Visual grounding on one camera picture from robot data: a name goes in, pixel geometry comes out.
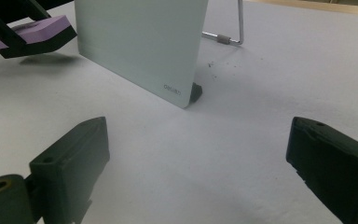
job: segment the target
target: white panel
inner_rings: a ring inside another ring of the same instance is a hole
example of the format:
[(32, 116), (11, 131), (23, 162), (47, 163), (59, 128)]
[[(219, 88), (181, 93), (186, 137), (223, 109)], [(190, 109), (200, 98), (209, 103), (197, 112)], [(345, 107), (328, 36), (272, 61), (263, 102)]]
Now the white panel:
[(208, 0), (76, 0), (80, 53), (188, 105)]

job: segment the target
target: metal rod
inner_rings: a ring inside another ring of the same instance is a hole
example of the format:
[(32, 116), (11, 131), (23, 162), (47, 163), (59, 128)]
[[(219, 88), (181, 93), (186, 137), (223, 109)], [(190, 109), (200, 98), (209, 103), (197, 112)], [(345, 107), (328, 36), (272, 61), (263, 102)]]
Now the metal rod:
[(244, 32), (243, 32), (243, 2), (238, 0), (238, 15), (239, 15), (239, 26), (240, 26), (240, 40), (233, 40), (229, 36), (225, 35), (214, 35), (206, 32), (202, 32), (202, 37), (217, 41), (222, 44), (239, 46), (243, 43)]

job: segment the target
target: white table surface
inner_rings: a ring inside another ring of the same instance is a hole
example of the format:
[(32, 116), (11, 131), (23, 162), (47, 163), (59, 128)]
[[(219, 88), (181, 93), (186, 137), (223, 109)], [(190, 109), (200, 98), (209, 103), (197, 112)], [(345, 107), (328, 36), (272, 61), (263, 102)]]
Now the white table surface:
[[(205, 30), (237, 32), (235, 1)], [(294, 116), (358, 140), (358, 15), (245, 2), (241, 48), (202, 40), (186, 110), (77, 53), (0, 56), (0, 175), (106, 116), (112, 160), (84, 224), (340, 223), (285, 161)], [(73, 4), (51, 11), (75, 22)]]

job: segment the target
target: black plastic part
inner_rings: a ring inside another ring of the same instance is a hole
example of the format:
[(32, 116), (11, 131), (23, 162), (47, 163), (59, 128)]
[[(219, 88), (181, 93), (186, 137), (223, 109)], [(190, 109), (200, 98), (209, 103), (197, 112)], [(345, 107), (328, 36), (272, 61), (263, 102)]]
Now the black plastic part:
[(109, 161), (105, 118), (90, 119), (30, 163), (31, 174), (0, 177), (0, 224), (81, 223)]
[(41, 21), (51, 16), (35, 0), (17, 0), (21, 4), (22, 10), (34, 21)]
[[(37, 0), (37, 3), (43, 9), (49, 10), (72, 1), (73, 0)], [(0, 18), (4, 23), (11, 23), (13, 21), (19, 21), (27, 17), (33, 17), (33, 14), (28, 15), (28, 9), (26, 8), (23, 10), (23, 5), (19, 4), (18, 1), (0, 0)]]
[(190, 103), (196, 103), (201, 96), (202, 96), (202, 86), (197, 85), (195, 82), (193, 82), (193, 87), (191, 89), (191, 95), (190, 95)]
[(286, 159), (344, 224), (358, 224), (358, 142), (315, 120), (294, 118)]
[(109, 161), (105, 118), (77, 125), (30, 163), (43, 186), (45, 224), (80, 223), (90, 206), (94, 183)]
[(0, 19), (0, 40), (13, 49), (21, 49), (26, 42)]
[(0, 49), (0, 54), (8, 59), (8, 58), (16, 58), (28, 55), (36, 55), (41, 53), (48, 53), (60, 49), (70, 40), (77, 36), (76, 31), (72, 26), (61, 31), (59, 34), (53, 36), (52, 38), (38, 42), (34, 44), (28, 44), (23, 46), (21, 49), (16, 48), (6, 48)]
[(20, 175), (0, 177), (0, 224), (34, 224), (27, 188)]

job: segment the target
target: purple foam pad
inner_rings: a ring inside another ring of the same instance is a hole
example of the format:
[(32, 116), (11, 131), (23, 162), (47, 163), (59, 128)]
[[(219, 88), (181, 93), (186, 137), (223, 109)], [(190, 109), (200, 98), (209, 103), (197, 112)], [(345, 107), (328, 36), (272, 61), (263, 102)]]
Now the purple foam pad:
[[(13, 27), (12, 30), (25, 40), (28, 45), (49, 40), (70, 26), (71, 23), (65, 16), (58, 16), (18, 25)], [(8, 46), (0, 41), (0, 49), (7, 48)]]

